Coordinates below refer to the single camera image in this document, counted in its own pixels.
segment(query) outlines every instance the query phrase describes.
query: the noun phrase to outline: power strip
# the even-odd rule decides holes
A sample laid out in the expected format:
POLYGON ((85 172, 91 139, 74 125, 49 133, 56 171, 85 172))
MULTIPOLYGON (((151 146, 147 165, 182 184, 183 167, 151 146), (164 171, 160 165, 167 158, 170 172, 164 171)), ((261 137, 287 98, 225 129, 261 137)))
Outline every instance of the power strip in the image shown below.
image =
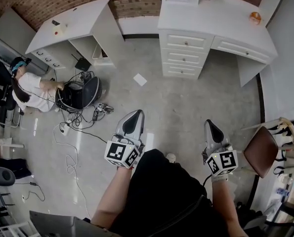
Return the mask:
POLYGON ((62 132, 62 134, 64 136, 67 136, 69 130, 70 130, 70 124, 71 124, 71 120, 67 119, 67 122, 64 124, 64 126, 62 128, 60 128, 60 131, 62 132))

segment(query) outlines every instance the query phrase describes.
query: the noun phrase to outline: baseboard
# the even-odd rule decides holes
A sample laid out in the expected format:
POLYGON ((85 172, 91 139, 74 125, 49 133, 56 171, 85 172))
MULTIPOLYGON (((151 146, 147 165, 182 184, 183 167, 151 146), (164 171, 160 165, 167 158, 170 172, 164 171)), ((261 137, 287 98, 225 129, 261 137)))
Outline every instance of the baseboard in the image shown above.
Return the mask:
MULTIPOLYGON (((264 108, 264 98, 263 98, 263 89, 262 89, 262 82, 261 82, 261 77, 260 74, 256 75, 256 82, 257 82, 257 89, 258 89, 258 93, 259 93, 259 101, 260 101, 260 123, 264 123, 265 122, 265 108, 264 108)), ((254 176, 254 181, 253 181, 253 185, 251 188, 251 192, 250 192, 250 196, 247 202, 247 208, 250 209, 253 199, 254 199, 254 195, 257 189, 257 184, 259 182, 259 176, 255 175, 254 176)))
POLYGON ((158 39, 159 34, 126 34, 123 35, 123 38, 126 39, 158 39))

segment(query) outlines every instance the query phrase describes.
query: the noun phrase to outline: dark hair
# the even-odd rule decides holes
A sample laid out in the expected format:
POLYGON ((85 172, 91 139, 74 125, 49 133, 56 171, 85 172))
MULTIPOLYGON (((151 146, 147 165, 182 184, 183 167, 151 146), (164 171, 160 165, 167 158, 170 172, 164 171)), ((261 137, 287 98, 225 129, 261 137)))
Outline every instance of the dark hair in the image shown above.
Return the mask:
POLYGON ((13 68, 17 65, 17 63, 19 63, 20 61, 24 61, 21 57, 16 57, 12 63, 10 64, 10 69, 12 70, 12 88, 15 92, 15 95, 17 96, 17 98, 23 102, 23 103, 27 103, 30 99, 30 95, 28 95, 25 91, 23 91, 21 89, 21 87, 18 85, 18 81, 15 79, 15 76, 17 74, 18 70, 13 71, 13 68))

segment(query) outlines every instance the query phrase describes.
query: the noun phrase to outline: white wall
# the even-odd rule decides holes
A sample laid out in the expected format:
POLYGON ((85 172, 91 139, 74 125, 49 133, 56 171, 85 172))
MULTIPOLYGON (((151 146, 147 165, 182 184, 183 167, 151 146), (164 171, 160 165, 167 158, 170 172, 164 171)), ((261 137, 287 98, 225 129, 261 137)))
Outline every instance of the white wall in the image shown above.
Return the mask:
POLYGON ((279 53, 261 73, 265 120, 294 119, 294 0, 283 0, 268 26, 279 53))
POLYGON ((158 16, 140 16, 120 18, 118 26, 123 35, 126 34, 158 34, 158 16))

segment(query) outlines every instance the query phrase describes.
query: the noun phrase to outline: woman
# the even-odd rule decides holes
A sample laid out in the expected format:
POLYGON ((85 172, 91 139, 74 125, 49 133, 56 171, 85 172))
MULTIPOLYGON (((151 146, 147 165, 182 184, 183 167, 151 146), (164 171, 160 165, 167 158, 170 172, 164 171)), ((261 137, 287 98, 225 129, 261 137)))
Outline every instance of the woman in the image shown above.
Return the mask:
POLYGON ((43 80, 26 72, 27 64, 21 57, 16 57, 10 64, 12 69, 13 98, 22 111, 26 107, 34 107, 42 112, 54 109, 57 89, 63 90, 62 82, 43 80))

